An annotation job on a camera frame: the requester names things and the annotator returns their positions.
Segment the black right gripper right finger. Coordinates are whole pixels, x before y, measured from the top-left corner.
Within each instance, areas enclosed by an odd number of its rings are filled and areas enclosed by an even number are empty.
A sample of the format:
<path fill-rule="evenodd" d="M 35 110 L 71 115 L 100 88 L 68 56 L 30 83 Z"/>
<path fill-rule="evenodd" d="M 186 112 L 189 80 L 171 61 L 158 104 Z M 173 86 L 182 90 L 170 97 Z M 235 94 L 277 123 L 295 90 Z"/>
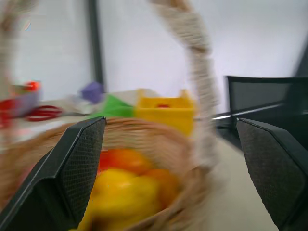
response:
<path fill-rule="evenodd" d="M 237 131 L 248 173 L 280 231 L 308 229 L 308 152 L 286 130 L 240 118 Z"/>

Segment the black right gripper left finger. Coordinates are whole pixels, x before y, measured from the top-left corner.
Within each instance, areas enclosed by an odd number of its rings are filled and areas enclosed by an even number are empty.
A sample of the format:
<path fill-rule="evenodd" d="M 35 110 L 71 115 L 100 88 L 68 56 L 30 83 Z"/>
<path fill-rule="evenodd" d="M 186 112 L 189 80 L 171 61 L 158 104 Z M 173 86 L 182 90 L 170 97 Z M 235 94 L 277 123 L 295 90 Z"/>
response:
<path fill-rule="evenodd" d="M 106 120 L 66 129 L 0 214 L 2 231 L 67 231 L 82 220 L 99 167 Z"/>

